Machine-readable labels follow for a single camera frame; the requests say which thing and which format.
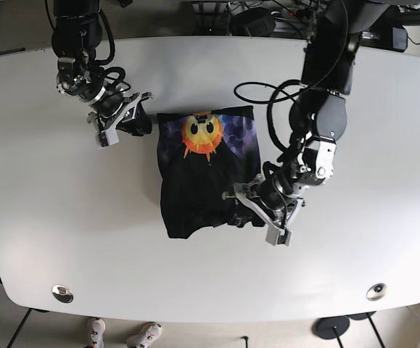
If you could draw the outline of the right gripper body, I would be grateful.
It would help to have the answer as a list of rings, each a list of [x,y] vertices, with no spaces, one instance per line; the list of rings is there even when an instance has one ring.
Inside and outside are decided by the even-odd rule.
[[[125,91],[101,90],[99,95],[87,103],[92,111],[87,116],[87,123],[96,131],[105,131],[118,124],[135,118],[136,108],[141,101],[141,93],[126,96]]]

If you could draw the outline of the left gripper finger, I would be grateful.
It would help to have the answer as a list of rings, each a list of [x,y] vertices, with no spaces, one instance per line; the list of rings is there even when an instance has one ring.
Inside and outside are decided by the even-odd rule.
[[[276,226],[268,226],[265,241],[273,246],[285,245],[289,246],[292,232],[286,228],[278,228]]]
[[[232,188],[222,193],[222,199],[239,199],[247,196],[248,185],[246,183],[234,183]]]

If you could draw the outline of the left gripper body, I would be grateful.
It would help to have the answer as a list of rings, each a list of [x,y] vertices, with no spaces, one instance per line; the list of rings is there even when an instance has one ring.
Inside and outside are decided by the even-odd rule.
[[[290,228],[305,206],[306,185],[290,185],[277,177],[255,177],[249,183],[235,183],[234,196],[255,212],[265,223],[276,228]]]

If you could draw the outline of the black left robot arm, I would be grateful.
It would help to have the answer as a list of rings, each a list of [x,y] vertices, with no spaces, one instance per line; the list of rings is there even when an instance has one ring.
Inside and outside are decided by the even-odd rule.
[[[345,97],[350,94],[361,35],[389,5],[388,1],[328,1],[317,9],[308,28],[301,78],[284,81],[265,101],[268,134],[281,155],[276,163],[264,162],[250,183],[234,184],[232,196],[268,226],[269,244],[289,244],[290,225],[305,206],[305,190],[333,176],[337,141],[347,126]],[[282,98],[291,86],[299,90]],[[273,122],[273,106],[283,99],[292,101],[287,146]]]

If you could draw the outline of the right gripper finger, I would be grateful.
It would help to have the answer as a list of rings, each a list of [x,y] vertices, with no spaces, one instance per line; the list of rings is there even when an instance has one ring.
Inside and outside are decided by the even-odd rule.
[[[101,130],[96,134],[96,142],[100,149],[117,144],[118,132],[115,129]]]
[[[151,92],[136,93],[136,99],[138,102],[145,102],[149,99],[153,99]]]

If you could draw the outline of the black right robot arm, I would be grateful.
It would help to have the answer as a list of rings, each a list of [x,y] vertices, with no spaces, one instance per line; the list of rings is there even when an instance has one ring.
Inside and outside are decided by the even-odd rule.
[[[55,1],[46,6],[57,56],[57,90],[90,108],[88,124],[105,148],[119,142],[119,132],[145,136],[152,121],[143,108],[150,92],[132,92],[122,67],[112,65],[116,46],[99,1]]]

